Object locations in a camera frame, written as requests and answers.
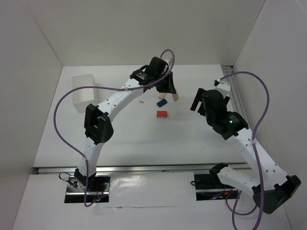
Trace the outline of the natural long wood block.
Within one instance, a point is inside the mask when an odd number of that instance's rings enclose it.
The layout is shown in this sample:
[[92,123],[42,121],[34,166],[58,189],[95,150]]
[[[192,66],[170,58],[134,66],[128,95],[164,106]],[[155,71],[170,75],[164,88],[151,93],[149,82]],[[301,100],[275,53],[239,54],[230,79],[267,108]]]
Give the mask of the natural long wood block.
[[175,89],[174,93],[172,94],[173,100],[176,102],[179,99],[179,95],[177,90]]

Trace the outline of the blue wood block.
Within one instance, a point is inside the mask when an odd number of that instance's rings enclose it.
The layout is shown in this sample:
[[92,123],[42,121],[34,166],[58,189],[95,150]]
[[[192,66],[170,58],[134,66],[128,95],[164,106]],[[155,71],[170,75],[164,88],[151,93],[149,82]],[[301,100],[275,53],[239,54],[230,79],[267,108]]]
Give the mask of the blue wood block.
[[159,102],[156,103],[158,107],[162,107],[164,105],[167,104],[167,100],[166,99],[162,99]]

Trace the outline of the red arch wood block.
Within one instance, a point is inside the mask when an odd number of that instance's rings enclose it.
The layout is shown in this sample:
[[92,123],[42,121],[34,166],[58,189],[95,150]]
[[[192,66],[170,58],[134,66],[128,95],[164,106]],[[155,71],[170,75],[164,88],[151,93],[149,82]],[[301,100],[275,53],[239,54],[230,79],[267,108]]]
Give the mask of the red arch wood block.
[[156,111],[157,118],[167,118],[168,112],[167,111]]

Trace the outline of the white perforated plastic box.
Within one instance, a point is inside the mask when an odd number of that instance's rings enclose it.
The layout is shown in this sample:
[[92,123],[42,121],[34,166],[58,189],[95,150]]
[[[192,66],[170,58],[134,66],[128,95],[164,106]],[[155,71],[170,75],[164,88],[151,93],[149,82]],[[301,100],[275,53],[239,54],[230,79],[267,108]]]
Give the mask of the white perforated plastic box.
[[[72,87],[96,86],[92,74],[75,76],[72,78]],[[84,113],[89,104],[98,104],[98,93],[96,88],[87,88],[72,93],[72,104],[78,113]]]

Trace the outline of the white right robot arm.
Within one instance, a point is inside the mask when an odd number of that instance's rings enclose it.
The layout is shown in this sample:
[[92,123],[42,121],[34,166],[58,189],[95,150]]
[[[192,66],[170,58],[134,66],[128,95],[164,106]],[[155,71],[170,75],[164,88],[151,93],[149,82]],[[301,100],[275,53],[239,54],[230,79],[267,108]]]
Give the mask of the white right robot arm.
[[223,139],[235,147],[250,168],[262,178],[249,177],[226,163],[219,163],[209,170],[215,185],[226,184],[251,196],[266,214],[273,213],[289,200],[301,185],[296,175],[289,175],[280,168],[255,139],[244,118],[230,112],[230,98],[218,90],[199,88],[191,106],[206,118],[207,124]]

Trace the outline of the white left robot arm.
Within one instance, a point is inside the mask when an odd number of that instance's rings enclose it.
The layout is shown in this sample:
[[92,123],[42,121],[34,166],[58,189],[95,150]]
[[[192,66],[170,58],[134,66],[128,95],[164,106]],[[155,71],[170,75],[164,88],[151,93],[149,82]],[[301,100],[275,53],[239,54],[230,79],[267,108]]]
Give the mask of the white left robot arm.
[[98,105],[87,106],[83,157],[74,172],[75,178],[86,191],[94,183],[101,149],[114,134],[112,122],[115,117],[130,102],[153,87],[161,92],[174,92],[173,84],[163,85],[167,78],[172,78],[174,62],[174,58],[153,57],[149,65],[135,70],[125,84],[109,98]]

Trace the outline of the aluminium rail right side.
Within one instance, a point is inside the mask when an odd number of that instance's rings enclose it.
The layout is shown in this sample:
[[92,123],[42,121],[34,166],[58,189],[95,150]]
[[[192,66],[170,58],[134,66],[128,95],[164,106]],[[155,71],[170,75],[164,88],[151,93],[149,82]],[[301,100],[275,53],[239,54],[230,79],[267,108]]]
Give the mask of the aluminium rail right side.
[[230,96],[234,111],[238,112],[244,118],[244,120],[247,123],[249,123],[244,106],[243,106],[243,102],[241,100],[239,89],[236,83],[236,77],[237,75],[233,75],[233,76],[226,78],[225,80],[226,82],[230,84],[231,90],[230,90],[229,96]]

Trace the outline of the aluminium rail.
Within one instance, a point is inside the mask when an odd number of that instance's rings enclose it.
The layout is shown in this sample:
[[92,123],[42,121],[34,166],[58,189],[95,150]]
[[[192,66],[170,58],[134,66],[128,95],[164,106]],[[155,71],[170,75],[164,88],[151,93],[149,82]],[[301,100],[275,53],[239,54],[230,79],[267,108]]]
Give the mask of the aluminium rail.
[[[182,165],[147,165],[147,166],[108,166],[97,167],[98,173],[115,172],[162,172],[162,171],[204,171],[209,170],[216,164],[182,164]],[[38,174],[50,174],[67,172],[73,173],[75,168],[39,168]]]
[[244,118],[244,120],[247,123],[249,123],[244,106],[243,106],[243,102],[241,100],[239,89],[236,83],[236,77],[237,75],[233,75],[233,76],[226,78],[225,80],[226,82],[230,84],[231,90],[230,90],[229,96],[230,96],[234,111],[238,112]]

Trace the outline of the aluminium rail front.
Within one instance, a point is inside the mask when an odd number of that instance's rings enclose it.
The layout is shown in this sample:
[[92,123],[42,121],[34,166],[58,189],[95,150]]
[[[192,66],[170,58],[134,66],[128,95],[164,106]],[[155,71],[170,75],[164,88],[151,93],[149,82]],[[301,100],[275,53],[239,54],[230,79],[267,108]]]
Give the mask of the aluminium rail front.
[[[209,170],[216,164],[182,164],[182,165],[147,165],[147,166],[108,166],[97,167],[98,173],[115,172],[162,172],[162,171],[204,171]],[[67,172],[73,173],[75,168],[39,168],[38,174],[50,174]]]

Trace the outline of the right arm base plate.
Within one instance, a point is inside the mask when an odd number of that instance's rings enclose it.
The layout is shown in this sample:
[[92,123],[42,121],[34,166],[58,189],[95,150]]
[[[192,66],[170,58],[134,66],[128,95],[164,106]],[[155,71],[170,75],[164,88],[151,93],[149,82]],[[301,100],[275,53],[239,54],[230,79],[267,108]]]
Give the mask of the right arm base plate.
[[197,201],[235,199],[238,195],[238,190],[229,185],[215,184],[210,174],[195,174],[190,184],[195,187]]

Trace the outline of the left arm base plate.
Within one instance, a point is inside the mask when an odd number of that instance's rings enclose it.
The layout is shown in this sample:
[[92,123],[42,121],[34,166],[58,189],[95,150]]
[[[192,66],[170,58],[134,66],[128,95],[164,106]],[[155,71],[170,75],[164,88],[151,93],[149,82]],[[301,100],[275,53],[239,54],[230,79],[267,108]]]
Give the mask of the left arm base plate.
[[[64,203],[76,204],[84,202],[84,187],[77,179],[69,175]],[[94,183],[88,188],[86,203],[108,203],[109,202],[110,175],[98,175]]]

